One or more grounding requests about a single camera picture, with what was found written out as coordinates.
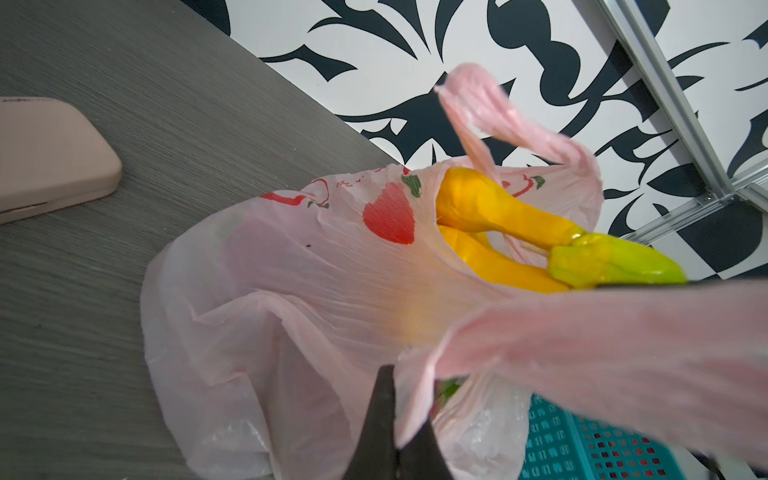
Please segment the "teal plastic basket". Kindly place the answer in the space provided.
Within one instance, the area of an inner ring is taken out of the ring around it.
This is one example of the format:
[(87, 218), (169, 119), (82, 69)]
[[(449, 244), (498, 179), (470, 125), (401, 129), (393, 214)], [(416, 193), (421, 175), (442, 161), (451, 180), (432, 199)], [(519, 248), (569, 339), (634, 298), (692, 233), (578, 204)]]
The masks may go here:
[(683, 480), (662, 444), (634, 432), (573, 415), (534, 395), (520, 477), (525, 480)]

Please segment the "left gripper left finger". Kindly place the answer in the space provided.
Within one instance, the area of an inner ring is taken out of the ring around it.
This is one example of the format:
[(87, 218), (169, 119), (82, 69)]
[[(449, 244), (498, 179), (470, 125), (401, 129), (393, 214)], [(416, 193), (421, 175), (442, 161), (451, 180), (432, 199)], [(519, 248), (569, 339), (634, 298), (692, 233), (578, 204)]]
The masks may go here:
[(393, 365), (377, 373), (361, 434), (343, 480), (394, 480), (398, 451), (394, 445)]

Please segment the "pink plastic bag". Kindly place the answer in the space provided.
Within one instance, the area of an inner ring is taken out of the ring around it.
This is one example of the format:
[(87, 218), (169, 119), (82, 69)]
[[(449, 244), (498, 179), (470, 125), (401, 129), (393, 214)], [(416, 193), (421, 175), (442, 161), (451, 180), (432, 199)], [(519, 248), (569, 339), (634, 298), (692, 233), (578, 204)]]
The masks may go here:
[(437, 93), (464, 156), (265, 194), (150, 263), (145, 359), (188, 466), (206, 479), (338, 479), (378, 370), (393, 365), (395, 445), (429, 420), (456, 479), (520, 476), (533, 395), (765, 468), (766, 282), (539, 293), (480, 278), (437, 224), (448, 169), (597, 233), (600, 168), (475, 64)]

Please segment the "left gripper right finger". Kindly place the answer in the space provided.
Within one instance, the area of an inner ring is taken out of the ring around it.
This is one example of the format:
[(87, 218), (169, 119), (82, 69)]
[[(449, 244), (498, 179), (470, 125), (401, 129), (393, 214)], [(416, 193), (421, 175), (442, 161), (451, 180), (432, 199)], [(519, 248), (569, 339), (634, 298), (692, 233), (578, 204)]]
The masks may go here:
[(398, 461), (402, 480), (453, 480), (429, 420), (399, 450)]

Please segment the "yellow banana bunch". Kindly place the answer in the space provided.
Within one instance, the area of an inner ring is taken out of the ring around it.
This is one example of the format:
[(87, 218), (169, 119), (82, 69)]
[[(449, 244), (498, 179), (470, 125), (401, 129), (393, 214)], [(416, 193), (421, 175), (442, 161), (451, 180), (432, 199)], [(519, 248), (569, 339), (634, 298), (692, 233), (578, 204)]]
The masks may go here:
[[(448, 169), (436, 197), (439, 230), (480, 278), (539, 293), (603, 285), (683, 285), (681, 267), (658, 251), (579, 225), (530, 206), (482, 173)], [(495, 231), (548, 253), (544, 268), (518, 263), (493, 248)]]

